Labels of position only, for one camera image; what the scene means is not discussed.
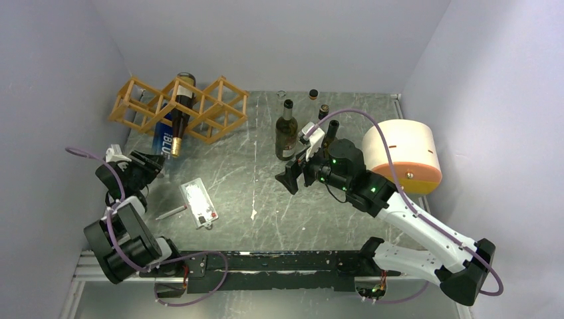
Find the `blue labelled clear bottle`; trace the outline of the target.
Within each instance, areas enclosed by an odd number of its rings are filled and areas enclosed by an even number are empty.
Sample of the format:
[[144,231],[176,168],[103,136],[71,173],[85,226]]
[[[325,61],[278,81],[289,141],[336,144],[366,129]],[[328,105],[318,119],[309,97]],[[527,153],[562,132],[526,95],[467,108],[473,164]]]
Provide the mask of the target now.
[[158,122],[154,127],[152,140],[152,152],[156,155],[163,155],[167,160],[170,159],[172,149],[172,128],[162,122]]

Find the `dark bottle silver cap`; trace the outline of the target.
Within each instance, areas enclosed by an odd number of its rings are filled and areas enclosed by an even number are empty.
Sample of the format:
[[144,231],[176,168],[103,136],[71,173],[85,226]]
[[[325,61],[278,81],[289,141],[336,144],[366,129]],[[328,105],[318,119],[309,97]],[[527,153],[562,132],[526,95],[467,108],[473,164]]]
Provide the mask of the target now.
[[295,154],[297,120],[293,116],[293,101],[286,99],[283,114],[275,123],[275,155],[281,161],[290,160]]

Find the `clear round glass bottle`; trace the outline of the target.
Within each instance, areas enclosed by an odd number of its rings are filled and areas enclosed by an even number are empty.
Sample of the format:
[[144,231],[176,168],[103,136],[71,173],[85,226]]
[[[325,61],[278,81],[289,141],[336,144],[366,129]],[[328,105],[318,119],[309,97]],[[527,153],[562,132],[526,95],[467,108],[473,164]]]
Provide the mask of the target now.
[[319,97],[319,91],[317,89],[311,89],[308,93],[308,99],[302,103],[302,110],[299,114],[299,126],[298,126],[298,136],[297,139],[300,140],[303,133],[303,128],[306,128],[306,132],[311,129],[317,123],[317,98]]

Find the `dark green wine bottle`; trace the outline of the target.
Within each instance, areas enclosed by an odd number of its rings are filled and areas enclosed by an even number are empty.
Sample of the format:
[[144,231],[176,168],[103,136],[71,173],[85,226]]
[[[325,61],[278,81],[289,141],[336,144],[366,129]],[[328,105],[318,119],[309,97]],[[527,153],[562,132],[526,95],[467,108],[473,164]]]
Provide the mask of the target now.
[[324,139],[324,146],[329,147],[336,139],[337,132],[339,130],[340,123],[338,120],[331,120],[327,128],[327,133]]

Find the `clear whisky bottle black label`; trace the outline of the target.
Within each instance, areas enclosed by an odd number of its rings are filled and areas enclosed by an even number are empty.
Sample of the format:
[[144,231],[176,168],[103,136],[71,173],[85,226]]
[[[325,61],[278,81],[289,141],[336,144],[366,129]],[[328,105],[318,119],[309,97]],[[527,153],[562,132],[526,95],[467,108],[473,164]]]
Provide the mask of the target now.
[[[317,117],[314,119],[314,123],[318,124],[321,120],[323,120],[324,118],[327,117],[327,115],[329,114],[329,106],[327,104],[321,104],[320,108],[319,108],[319,112]],[[328,122],[324,122],[323,124],[320,125],[320,127],[323,130],[326,130],[328,126]]]

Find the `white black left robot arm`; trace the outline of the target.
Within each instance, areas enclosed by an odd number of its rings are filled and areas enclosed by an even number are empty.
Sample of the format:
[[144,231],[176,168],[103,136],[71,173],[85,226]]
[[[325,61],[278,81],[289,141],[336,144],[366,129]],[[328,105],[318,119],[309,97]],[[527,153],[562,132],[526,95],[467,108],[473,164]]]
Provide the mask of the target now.
[[163,155],[133,151],[128,156],[109,149],[95,175],[107,188],[110,213],[84,228],[84,235],[107,279],[118,284],[136,272],[176,276],[184,257],[165,237],[155,237],[142,220],[147,209],[143,189],[159,175]]

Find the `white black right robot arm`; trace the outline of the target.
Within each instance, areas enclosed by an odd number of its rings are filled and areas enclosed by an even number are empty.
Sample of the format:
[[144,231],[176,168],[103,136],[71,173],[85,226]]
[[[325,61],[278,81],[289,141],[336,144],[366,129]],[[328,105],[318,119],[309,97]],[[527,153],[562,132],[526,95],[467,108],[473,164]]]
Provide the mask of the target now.
[[406,249],[383,239],[369,239],[362,248],[359,267],[374,275],[393,270],[416,276],[438,286],[453,301],[474,305],[491,273],[496,247],[488,239],[476,241],[459,234],[431,216],[412,200],[404,199],[395,184],[364,164],[364,156],[350,140],[334,141],[326,154],[301,152],[275,176],[291,194],[314,182],[345,193],[355,209],[389,223],[414,239],[423,250]]

